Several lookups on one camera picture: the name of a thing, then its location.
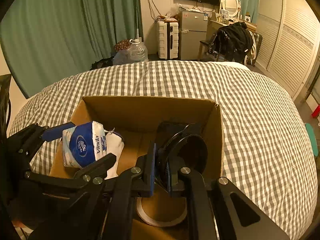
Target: metal bolt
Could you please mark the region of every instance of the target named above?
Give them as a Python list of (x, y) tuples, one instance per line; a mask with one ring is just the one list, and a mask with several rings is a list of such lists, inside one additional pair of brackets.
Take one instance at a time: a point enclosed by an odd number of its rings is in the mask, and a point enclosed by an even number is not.
[(131, 172), (132, 172), (132, 173), (137, 174), (137, 173), (139, 173), (140, 171), (141, 171), (141, 169), (140, 169), (139, 167), (133, 167), (133, 168), (131, 168)]
[(189, 174), (191, 172), (190, 168), (188, 168), (188, 167), (183, 167), (183, 168), (180, 169), (180, 171), (183, 174)]
[(90, 177), (90, 175), (83, 175), (83, 177), (82, 177), (82, 179), (85, 181), (85, 182), (89, 182), (90, 181), (90, 179), (91, 179), (91, 177)]
[(221, 177), (221, 178), (219, 178), (219, 183), (222, 185), (226, 185), (226, 184), (228, 184), (228, 179), (225, 177)]
[(93, 184), (101, 184), (103, 182), (103, 179), (100, 178), (100, 177), (95, 177), (93, 180), (92, 180)]

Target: louvered wardrobe door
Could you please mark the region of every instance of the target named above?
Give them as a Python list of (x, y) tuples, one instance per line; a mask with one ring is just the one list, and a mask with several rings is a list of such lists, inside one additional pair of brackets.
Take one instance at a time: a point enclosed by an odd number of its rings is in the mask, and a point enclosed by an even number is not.
[(319, 21), (305, 0), (284, 0), (279, 37), (267, 70), (292, 97), (314, 63), (318, 28)]
[(262, 35), (262, 44), (257, 64), (267, 68), (271, 59), (281, 22), (283, 0), (260, 0), (257, 33)]

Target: vinda logo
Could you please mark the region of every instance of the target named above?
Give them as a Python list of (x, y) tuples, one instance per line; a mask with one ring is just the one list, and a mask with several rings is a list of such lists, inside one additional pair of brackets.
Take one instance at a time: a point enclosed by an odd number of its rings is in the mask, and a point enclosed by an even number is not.
[(77, 137), (76, 145), (79, 155), (81, 157), (85, 157), (87, 155), (87, 142), (85, 141), (82, 135), (79, 135)]
[(100, 140), (99, 140), (99, 136), (96, 135), (95, 141), (97, 142), (97, 153), (100, 153)]

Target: bed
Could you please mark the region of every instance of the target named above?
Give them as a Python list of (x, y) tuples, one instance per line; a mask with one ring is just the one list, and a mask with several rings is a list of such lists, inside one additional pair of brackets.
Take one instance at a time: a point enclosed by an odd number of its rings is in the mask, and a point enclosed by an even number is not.
[[(311, 144), (291, 97), (266, 76), (230, 62), (152, 61), (88, 71), (35, 95), (16, 116), (10, 134), (33, 122), (65, 123), (88, 95), (214, 100), (222, 110), (224, 176), (291, 239), (310, 225), (317, 198)], [(39, 149), (31, 162), (35, 172), (49, 174), (57, 144)]]

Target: mini fridge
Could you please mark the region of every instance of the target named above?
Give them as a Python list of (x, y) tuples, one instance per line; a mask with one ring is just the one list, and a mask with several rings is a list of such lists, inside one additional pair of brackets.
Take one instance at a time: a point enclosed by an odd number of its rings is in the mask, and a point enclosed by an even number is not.
[(196, 60), (200, 41), (205, 41), (208, 15), (182, 11), (179, 26), (179, 52), (181, 60)]

